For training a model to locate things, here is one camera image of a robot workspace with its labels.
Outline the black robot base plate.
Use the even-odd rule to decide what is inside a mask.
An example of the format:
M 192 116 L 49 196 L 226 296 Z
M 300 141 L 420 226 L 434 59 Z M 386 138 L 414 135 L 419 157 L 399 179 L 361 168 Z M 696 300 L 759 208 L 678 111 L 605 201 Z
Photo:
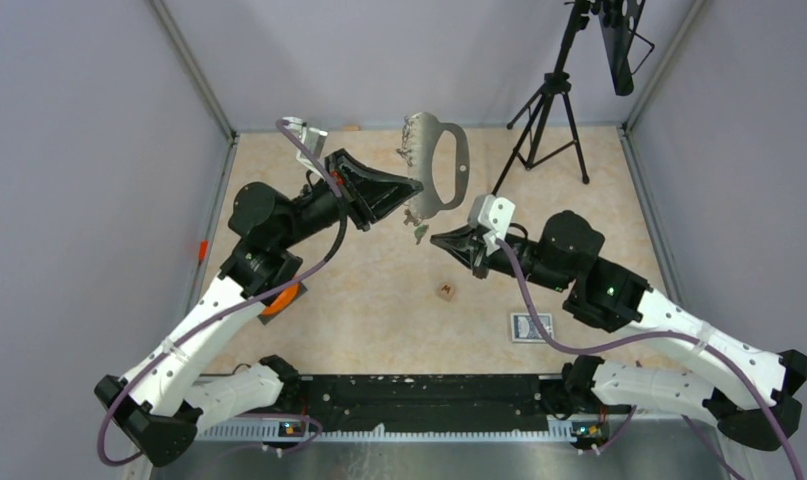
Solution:
M 285 380 L 275 402 L 256 411 L 308 416 L 326 433 L 378 426 L 391 433 L 531 432 L 554 420 L 629 410 L 571 393 L 549 374 L 308 375 L 277 355 L 261 363 Z

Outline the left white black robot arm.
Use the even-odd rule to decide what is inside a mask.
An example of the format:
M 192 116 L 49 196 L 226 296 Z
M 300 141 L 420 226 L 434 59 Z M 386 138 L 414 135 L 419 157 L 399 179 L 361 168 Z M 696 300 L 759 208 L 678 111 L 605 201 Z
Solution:
M 101 462 L 112 464 L 110 427 L 138 456 L 165 466 L 219 423 L 258 408 L 282 414 L 296 407 L 297 383 L 262 362 L 209 383 L 199 376 L 245 324 L 318 272 L 292 253 L 295 245 L 335 228 L 322 257 L 328 264 L 349 227 L 367 231 L 423 190 L 421 182 L 368 167 L 342 149 L 313 160 L 307 174 L 292 197 L 263 182 L 242 187 L 228 221 L 237 243 L 201 298 L 138 365 L 97 383 L 105 408 L 96 443 Z

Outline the metal key holder plate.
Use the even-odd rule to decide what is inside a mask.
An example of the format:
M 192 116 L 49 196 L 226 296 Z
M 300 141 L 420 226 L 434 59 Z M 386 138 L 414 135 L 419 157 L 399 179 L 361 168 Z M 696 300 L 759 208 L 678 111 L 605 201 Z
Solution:
M 460 207 L 470 176 L 470 150 L 465 130 L 429 112 L 405 117 L 401 146 L 407 175 L 423 190 L 406 202 L 405 222 L 419 226 L 441 212 Z

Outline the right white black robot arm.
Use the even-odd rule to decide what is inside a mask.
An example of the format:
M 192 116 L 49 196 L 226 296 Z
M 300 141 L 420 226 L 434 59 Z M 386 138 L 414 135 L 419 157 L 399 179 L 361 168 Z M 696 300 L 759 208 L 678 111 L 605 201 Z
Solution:
M 758 349 L 690 314 L 642 276 L 603 258 L 603 234 L 580 215 L 551 216 L 536 241 L 497 238 L 476 224 L 430 241 L 476 277 L 500 272 L 522 291 L 534 285 L 563 291 L 564 309 L 610 333 L 613 347 L 641 343 L 679 365 L 676 372 L 641 369 L 604 360 L 601 347 L 576 348 L 563 373 L 573 409 L 631 405 L 707 423 L 756 450 L 789 446 L 802 414 L 795 395 L 807 379 L 807 356 Z

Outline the green key tag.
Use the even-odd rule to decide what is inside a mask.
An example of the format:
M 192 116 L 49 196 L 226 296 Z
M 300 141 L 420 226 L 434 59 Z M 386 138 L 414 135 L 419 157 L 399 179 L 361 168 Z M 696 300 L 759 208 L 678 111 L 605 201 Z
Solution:
M 429 230 L 428 224 L 421 224 L 417 226 L 413 232 L 415 244 L 420 245 Z

